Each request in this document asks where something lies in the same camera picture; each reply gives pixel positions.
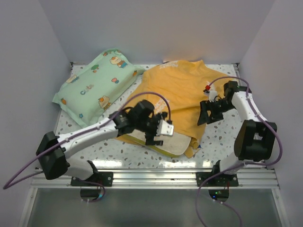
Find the cream quilted pillow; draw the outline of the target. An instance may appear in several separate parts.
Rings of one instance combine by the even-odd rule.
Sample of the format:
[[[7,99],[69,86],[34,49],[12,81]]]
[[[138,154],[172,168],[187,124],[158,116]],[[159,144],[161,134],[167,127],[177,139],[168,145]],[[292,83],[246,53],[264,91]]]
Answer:
[[[172,137],[155,137],[154,140],[162,140],[163,145],[145,145],[144,133],[136,130],[130,134],[124,135],[123,138],[129,142],[142,145],[168,157],[179,157],[183,155],[191,142],[191,137],[177,132],[175,132]]]

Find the orange mickey mouse pillowcase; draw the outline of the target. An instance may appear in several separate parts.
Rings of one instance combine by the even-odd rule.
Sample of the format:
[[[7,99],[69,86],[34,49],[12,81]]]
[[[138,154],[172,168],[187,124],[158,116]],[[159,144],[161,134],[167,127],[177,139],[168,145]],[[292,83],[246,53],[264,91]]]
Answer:
[[[170,109],[174,132],[191,137],[183,155],[192,158],[206,127],[197,125],[200,102],[208,100],[204,89],[210,85],[223,97],[223,86],[228,81],[225,74],[208,68],[203,61],[171,61],[143,73],[140,85],[127,99],[128,106],[145,99],[154,105],[155,113]]]

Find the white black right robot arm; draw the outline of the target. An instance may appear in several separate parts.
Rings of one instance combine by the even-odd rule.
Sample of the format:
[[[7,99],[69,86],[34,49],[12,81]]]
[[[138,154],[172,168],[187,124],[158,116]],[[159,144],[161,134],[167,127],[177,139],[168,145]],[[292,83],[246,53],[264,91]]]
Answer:
[[[225,159],[217,161],[211,172],[201,178],[202,184],[223,185],[232,180],[238,170],[246,165],[260,165],[271,157],[276,140],[277,125],[269,122],[253,101],[249,86],[241,86],[236,81],[228,81],[223,86],[223,97],[211,90],[204,92],[209,99],[200,102],[198,125],[211,124],[223,120],[223,113],[235,109],[242,121],[235,139],[233,152]]]

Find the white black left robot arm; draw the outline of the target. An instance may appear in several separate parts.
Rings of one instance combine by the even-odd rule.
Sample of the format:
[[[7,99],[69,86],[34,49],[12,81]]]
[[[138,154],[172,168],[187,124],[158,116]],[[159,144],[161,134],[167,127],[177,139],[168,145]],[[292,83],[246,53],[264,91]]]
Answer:
[[[161,146],[163,141],[154,138],[172,136],[174,126],[168,112],[155,114],[153,104],[142,100],[134,107],[116,111],[108,118],[81,130],[61,136],[56,136],[54,132],[45,134],[36,156],[47,180],[66,175],[92,186],[101,183],[96,166],[90,160],[77,160],[73,156],[96,143],[132,133],[134,130],[145,134],[145,145]]]

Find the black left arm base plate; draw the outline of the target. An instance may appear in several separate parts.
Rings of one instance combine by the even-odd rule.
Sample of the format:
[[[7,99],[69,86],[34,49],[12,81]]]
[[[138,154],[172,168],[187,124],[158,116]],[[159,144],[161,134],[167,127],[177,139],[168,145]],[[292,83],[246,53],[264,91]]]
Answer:
[[[104,186],[111,187],[114,179],[113,172],[98,172],[94,173],[91,177],[85,180],[79,180],[78,178],[73,177],[71,179],[71,186]]]

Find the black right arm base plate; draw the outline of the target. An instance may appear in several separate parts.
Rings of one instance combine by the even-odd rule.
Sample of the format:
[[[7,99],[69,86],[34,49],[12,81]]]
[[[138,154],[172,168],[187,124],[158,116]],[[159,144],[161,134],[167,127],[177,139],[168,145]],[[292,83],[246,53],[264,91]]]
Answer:
[[[211,172],[196,172],[196,183],[200,187],[237,187],[239,186],[237,175],[220,174],[213,177]]]

